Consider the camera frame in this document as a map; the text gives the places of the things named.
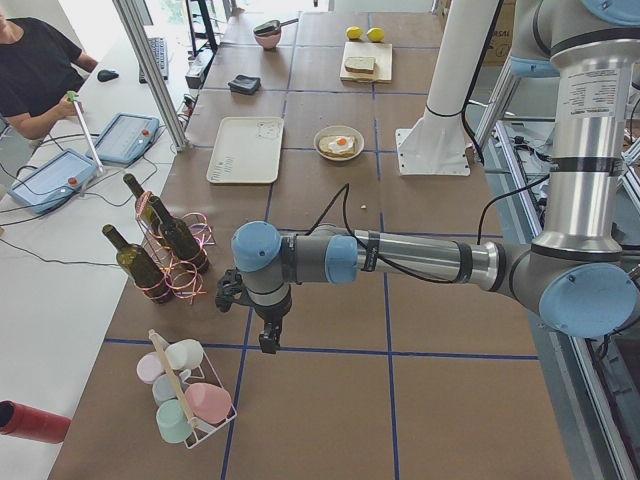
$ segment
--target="black sponge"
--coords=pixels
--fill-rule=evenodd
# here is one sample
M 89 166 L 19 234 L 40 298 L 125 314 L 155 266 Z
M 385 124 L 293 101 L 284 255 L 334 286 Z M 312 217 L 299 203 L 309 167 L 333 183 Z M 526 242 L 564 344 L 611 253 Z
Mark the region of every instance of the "black sponge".
M 246 75 L 238 75 L 227 85 L 232 92 L 244 93 L 245 95 L 253 95 L 260 88 L 260 77 L 247 77 Z

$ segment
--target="black t-shirt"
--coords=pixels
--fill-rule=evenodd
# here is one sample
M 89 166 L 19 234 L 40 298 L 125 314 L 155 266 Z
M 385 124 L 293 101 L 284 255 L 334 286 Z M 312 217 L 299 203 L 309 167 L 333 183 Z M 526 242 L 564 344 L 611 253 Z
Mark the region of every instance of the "black t-shirt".
M 20 40 L 0 45 L 0 114 L 41 115 L 83 79 L 71 66 L 82 53 L 51 25 L 35 18 L 13 18 L 24 30 Z

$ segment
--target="bread slice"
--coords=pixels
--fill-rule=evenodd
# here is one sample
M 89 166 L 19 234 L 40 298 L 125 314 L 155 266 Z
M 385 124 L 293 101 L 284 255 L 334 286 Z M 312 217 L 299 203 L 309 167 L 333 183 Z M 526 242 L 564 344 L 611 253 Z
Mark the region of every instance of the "bread slice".
M 337 145 L 339 139 L 346 139 L 346 145 Z M 356 153 L 356 137 L 353 135 L 329 135 L 318 142 L 318 150 L 332 158 L 348 158 Z
M 376 65 L 375 57 L 347 57 L 344 68 L 351 73 L 373 73 Z

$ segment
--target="cup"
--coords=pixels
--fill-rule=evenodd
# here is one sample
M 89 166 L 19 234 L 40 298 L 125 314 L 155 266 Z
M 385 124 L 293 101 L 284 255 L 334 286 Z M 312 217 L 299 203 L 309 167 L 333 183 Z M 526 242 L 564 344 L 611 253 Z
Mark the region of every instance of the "cup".
M 193 414 L 207 423 L 223 422 L 231 410 L 231 395 L 210 383 L 192 383 L 184 392 Z
M 164 353 L 169 360 L 169 365 L 174 370 L 192 370 L 202 363 L 204 357 L 204 350 L 200 342 L 191 338 L 172 343 Z
M 276 45 L 280 42 L 280 37 L 282 37 L 282 30 L 280 30 L 278 33 L 274 33 L 273 35 L 253 35 L 253 38 L 256 39 L 258 45 L 260 45 L 265 50 L 276 48 Z
M 164 373 L 164 367 L 158 358 L 158 354 L 156 352 L 151 352 L 142 357 L 138 361 L 136 373 L 140 380 L 146 384 L 152 385 L 153 382 L 155 382 L 156 379 Z
M 184 442 L 193 433 L 193 428 L 176 399 L 167 400 L 160 405 L 156 412 L 156 423 L 160 436 L 167 443 Z
M 185 385 L 185 382 L 190 376 L 191 370 L 184 370 L 180 372 L 180 375 L 178 375 L 183 390 L 188 387 L 188 385 Z M 153 393 L 153 399 L 158 406 L 162 405 L 167 400 L 176 398 L 176 392 L 173 390 L 169 377 L 167 377 L 166 374 L 162 374 L 156 378 L 156 381 L 153 382 L 153 386 L 151 387 L 151 393 Z
M 5 400 L 0 402 L 0 434 L 46 443 L 60 443 L 71 420 L 55 413 Z

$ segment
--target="computer mouse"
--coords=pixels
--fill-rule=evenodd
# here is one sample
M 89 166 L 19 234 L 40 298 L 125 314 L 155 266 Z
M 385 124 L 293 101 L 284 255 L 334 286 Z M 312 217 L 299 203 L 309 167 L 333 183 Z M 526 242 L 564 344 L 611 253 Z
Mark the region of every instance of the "computer mouse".
M 109 80 L 113 80 L 114 78 L 118 78 L 120 74 L 115 70 L 100 70 L 98 72 L 98 81 L 99 82 L 108 82 Z

